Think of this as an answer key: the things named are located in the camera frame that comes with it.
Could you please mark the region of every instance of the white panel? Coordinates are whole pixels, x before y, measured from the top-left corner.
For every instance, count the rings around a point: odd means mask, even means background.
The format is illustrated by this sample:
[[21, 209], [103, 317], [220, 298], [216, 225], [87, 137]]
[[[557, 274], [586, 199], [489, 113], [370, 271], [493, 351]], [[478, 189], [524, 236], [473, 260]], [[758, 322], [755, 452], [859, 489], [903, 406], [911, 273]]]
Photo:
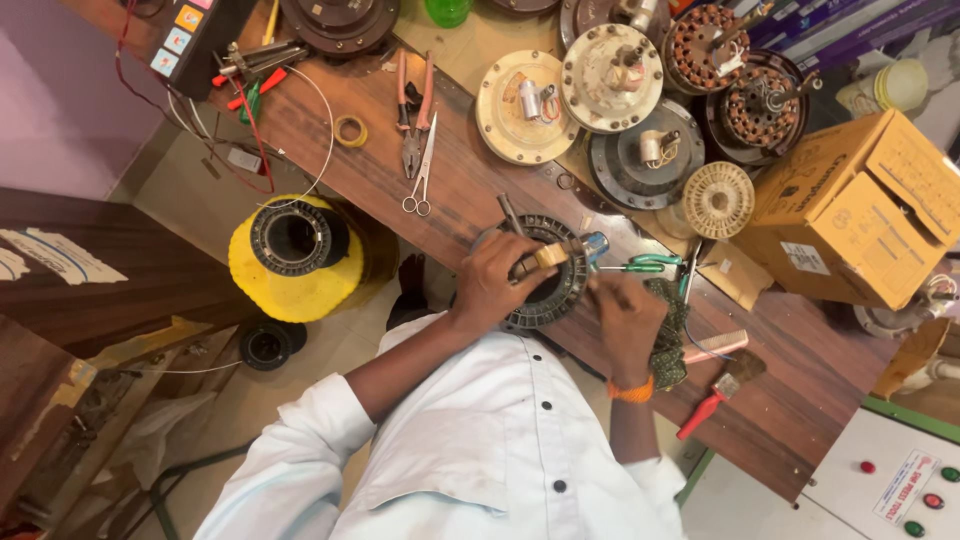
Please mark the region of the white panel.
[[681, 515], [690, 540], [863, 540], [806, 497], [800, 497], [798, 504], [794, 510], [718, 455], [697, 482]]
[[[943, 466], [960, 468], [957, 445], [859, 409], [814, 473], [817, 485], [807, 486], [804, 494], [871, 540], [910, 538], [902, 527], [876, 515], [874, 508], [915, 450], [939, 458]], [[862, 472], [863, 460], [874, 463], [876, 472]], [[960, 483], [946, 481], [937, 471], [925, 485], [921, 484], [916, 488], [920, 497], [907, 510], [902, 523], [920, 523], [926, 528], [927, 539], [960, 538]], [[944, 509], [927, 508], [923, 503], [926, 493], [942, 497], [946, 501]]]

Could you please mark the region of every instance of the person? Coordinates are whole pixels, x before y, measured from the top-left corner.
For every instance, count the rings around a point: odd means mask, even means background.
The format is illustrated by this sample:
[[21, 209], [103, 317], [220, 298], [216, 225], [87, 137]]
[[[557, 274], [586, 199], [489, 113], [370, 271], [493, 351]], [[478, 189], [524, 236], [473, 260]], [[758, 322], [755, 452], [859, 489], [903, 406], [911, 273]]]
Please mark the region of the person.
[[[508, 281], [540, 246], [489, 234], [464, 259], [450, 310], [393, 328], [373, 360], [281, 406], [195, 538], [685, 538], [674, 502], [685, 478], [660, 457], [649, 402], [635, 399], [650, 394], [667, 305], [626, 274], [588, 282], [609, 388], [623, 398], [612, 402], [608, 443], [550, 349], [491, 331], [557, 272]], [[398, 303], [423, 311], [411, 296]], [[342, 471], [371, 438], [341, 513]]]

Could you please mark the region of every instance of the blue wire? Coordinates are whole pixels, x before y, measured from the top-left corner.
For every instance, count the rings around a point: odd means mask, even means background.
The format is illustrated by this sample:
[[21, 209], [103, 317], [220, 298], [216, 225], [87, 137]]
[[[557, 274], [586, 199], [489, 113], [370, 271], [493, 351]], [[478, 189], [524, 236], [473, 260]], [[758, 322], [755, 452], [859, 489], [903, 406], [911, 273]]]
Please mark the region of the blue wire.
[[703, 345], [701, 345], [699, 341], [697, 341], [696, 339], [693, 339], [693, 336], [690, 335], [690, 326], [687, 324], [686, 321], [684, 321], [684, 330], [686, 330], [686, 336], [690, 338], [690, 342], [693, 343], [694, 345], [696, 345], [698, 348], [700, 348], [701, 351], [703, 351], [703, 352], [705, 352], [705, 353], [710, 353], [711, 355], [714, 355], [714, 356], [719, 356], [719, 357], [724, 358], [724, 359], [727, 359], [727, 360], [733, 360], [733, 358], [730, 357], [730, 356], [721, 355], [720, 353], [715, 353], [714, 351], [711, 351], [710, 349], [708, 349], [708, 348], [704, 347]]

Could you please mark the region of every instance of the cloth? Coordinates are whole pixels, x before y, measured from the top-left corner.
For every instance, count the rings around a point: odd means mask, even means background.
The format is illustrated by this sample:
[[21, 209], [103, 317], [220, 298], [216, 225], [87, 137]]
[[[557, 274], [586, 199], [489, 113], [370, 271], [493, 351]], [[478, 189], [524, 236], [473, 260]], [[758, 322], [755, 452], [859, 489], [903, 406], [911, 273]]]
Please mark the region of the cloth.
[[650, 354], [650, 372], [654, 376], [654, 388], [665, 390], [686, 379], [684, 362], [684, 327], [690, 306], [684, 302], [677, 282], [653, 278], [643, 282], [653, 294], [663, 299], [669, 311], [663, 317], [654, 349]]
[[[442, 314], [388, 332], [380, 354]], [[492, 331], [380, 426], [353, 497], [344, 465], [375, 426], [331, 375], [263, 430], [195, 538], [685, 538], [667, 458], [620, 465], [562, 364]]]

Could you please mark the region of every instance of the pliers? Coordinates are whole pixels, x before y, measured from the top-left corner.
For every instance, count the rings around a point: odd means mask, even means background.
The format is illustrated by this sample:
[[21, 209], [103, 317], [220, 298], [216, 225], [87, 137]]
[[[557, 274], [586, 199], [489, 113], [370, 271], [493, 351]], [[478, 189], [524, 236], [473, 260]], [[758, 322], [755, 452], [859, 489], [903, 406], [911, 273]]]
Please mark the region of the pliers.
[[[417, 93], [413, 83], [407, 83], [407, 52], [400, 49], [399, 65], [396, 68], [396, 106], [399, 119], [396, 126], [403, 131], [403, 169], [407, 178], [417, 176], [420, 167], [420, 135], [430, 131], [430, 103], [433, 101], [433, 53], [426, 52], [425, 84], [423, 95]], [[410, 112], [420, 110], [417, 124], [410, 125]]]

